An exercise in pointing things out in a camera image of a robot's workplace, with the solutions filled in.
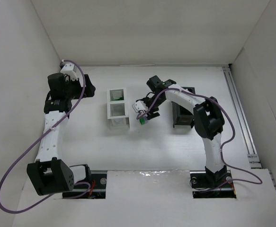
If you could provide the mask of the black two-cell container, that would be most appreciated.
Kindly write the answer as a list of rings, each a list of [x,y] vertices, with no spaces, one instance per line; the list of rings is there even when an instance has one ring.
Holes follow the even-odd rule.
[[[172,102],[172,113],[173,113],[173,128],[178,126],[190,126],[194,127],[194,116],[193,114],[185,109],[184,107]]]

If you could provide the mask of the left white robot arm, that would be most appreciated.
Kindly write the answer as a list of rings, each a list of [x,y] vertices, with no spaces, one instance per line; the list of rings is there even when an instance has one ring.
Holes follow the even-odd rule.
[[[41,139],[34,163],[27,165],[27,174],[39,196],[72,191],[76,183],[90,183],[92,175],[87,164],[67,166],[62,161],[63,132],[70,117],[72,100],[79,97],[93,97],[96,88],[89,76],[84,76],[86,86],[82,87],[78,79],[71,80],[66,73],[49,75],[44,106],[45,128],[47,134]]]

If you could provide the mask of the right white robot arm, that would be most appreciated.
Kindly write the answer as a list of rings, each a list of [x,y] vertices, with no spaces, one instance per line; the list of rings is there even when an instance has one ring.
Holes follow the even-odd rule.
[[[206,164],[204,188],[218,186],[226,176],[227,168],[220,155],[221,135],[225,120],[214,97],[206,98],[189,92],[169,79],[162,81],[158,76],[146,82],[153,96],[137,100],[133,108],[138,113],[140,124],[158,117],[159,106],[169,100],[187,109],[193,115],[192,126],[202,138],[205,148]]]

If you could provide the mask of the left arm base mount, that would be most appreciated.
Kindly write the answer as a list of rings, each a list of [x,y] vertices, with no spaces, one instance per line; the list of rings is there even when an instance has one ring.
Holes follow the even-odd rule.
[[[105,199],[107,185],[107,171],[92,171],[91,181],[86,179],[75,184],[74,189],[63,192],[63,199]]]

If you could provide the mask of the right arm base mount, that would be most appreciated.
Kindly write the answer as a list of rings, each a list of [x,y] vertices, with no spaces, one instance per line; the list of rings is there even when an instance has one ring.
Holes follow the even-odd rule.
[[[233,183],[228,183],[227,179],[231,178],[230,170],[226,176],[216,183],[211,183],[206,178],[205,171],[190,171],[189,184],[192,188],[194,199],[236,199],[236,191]]]

